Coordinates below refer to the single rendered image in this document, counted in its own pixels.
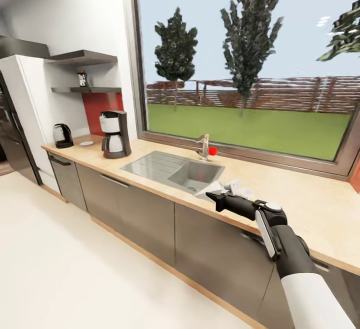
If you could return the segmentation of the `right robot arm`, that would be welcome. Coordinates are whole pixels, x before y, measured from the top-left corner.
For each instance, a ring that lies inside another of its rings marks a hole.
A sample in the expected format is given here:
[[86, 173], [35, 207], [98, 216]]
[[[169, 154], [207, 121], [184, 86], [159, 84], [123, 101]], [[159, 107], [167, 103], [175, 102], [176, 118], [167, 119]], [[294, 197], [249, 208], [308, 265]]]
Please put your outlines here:
[[228, 210], [256, 221], [270, 258], [276, 263], [295, 329], [357, 329], [310, 259], [304, 239], [288, 225], [283, 208], [237, 195], [240, 179], [224, 185], [220, 195], [206, 192], [215, 210]]

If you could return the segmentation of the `bottle of coffee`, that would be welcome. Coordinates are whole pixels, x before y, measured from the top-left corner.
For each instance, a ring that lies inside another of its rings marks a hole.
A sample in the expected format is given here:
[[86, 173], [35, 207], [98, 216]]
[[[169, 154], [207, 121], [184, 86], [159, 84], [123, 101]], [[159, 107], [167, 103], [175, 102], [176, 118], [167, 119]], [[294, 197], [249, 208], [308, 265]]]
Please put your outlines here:
[[85, 71], [79, 71], [77, 73], [80, 81], [80, 87], [90, 87], [88, 83], [88, 74]]

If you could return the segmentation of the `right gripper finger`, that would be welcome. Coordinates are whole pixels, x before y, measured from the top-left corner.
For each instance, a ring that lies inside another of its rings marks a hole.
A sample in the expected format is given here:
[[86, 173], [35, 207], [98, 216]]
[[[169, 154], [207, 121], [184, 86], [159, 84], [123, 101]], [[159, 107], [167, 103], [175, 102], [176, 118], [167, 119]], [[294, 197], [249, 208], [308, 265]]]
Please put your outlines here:
[[212, 199], [212, 200], [215, 201], [215, 202], [216, 202], [216, 197], [222, 195], [222, 193], [221, 193], [220, 195], [218, 195], [218, 194], [214, 194], [214, 193], [210, 193], [210, 192], [206, 192], [205, 194], [206, 194], [210, 199]]

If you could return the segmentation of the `coffee cup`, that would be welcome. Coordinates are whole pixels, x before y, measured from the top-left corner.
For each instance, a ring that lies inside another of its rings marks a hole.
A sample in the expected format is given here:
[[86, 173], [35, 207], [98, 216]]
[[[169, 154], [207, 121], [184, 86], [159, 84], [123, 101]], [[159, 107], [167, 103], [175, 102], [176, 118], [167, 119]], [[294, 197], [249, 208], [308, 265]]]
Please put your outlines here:
[[256, 193], [253, 192], [252, 189], [249, 188], [241, 188], [240, 189], [240, 197], [253, 201], [256, 197]]

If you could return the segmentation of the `paper coffee filter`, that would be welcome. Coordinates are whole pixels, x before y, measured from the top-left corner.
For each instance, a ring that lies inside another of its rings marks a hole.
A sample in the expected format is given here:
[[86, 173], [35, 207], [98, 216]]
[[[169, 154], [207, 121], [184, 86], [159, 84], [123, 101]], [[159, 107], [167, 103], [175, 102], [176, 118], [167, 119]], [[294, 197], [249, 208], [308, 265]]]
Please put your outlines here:
[[211, 198], [209, 198], [206, 195], [206, 192], [211, 193], [211, 194], [215, 194], [215, 195], [224, 194], [225, 192], [228, 191], [228, 190], [224, 189], [224, 185], [222, 183], [220, 183], [218, 180], [216, 180], [212, 184], [207, 186], [205, 189], [202, 189], [200, 192], [195, 194], [194, 197], [198, 198], [198, 199], [209, 201], [209, 202], [216, 205], [216, 202], [214, 200], [212, 200]]

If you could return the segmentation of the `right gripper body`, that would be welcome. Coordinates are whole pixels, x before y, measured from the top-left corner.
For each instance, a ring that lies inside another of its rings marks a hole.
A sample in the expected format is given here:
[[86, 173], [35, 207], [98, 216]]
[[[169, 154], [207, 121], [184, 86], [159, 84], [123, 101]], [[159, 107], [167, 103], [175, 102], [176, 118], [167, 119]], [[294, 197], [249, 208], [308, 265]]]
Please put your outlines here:
[[241, 205], [245, 200], [244, 197], [238, 195], [225, 195], [222, 193], [221, 196], [216, 197], [215, 210], [217, 212], [222, 212], [223, 210], [228, 210], [237, 215], [241, 215]]

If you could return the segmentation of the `electric kettle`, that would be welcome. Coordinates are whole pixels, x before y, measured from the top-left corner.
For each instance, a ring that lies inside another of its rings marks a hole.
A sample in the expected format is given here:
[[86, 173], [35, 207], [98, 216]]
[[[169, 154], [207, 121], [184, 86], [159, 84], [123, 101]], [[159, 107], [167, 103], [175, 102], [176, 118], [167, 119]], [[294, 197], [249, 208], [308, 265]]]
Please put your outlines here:
[[67, 124], [56, 124], [53, 129], [54, 143], [58, 149], [69, 148], [74, 145], [71, 131]]

